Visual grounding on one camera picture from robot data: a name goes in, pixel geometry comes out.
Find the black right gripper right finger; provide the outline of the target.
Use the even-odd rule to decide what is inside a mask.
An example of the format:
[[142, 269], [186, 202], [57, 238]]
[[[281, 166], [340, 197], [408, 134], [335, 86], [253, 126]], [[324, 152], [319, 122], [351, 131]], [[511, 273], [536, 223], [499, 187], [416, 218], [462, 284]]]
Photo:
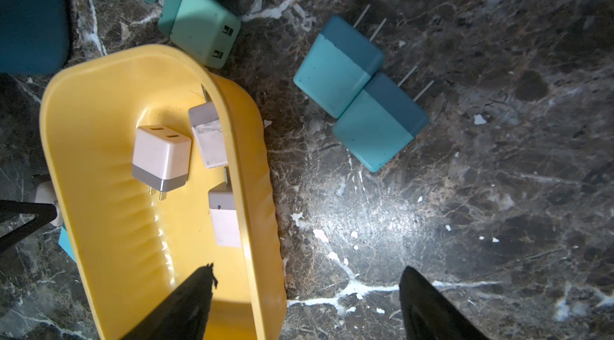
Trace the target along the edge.
[[399, 284], [407, 339], [486, 339], [419, 271], [406, 267]]

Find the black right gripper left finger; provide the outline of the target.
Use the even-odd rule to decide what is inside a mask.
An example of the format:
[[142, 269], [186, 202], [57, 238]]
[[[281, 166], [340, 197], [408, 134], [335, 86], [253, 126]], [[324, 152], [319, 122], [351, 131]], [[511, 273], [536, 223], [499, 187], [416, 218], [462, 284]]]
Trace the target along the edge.
[[194, 271], [124, 339], [202, 339], [217, 287], [214, 265]]

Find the beige plug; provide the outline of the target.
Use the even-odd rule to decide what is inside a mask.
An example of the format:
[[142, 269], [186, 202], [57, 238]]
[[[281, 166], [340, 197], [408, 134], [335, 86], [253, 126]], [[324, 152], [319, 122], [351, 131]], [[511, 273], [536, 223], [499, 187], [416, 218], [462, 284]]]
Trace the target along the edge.
[[241, 231], [228, 166], [224, 167], [224, 176], [224, 182], [208, 193], [214, 237], [220, 247], [241, 248]]
[[149, 195], [158, 192], [166, 199], [168, 192], [183, 187], [188, 178], [192, 140], [163, 125], [136, 129], [132, 158], [132, 176], [146, 184]]
[[208, 169], [228, 164], [222, 123], [214, 102], [201, 85], [206, 103], [188, 111], [193, 136], [197, 142], [203, 163]]

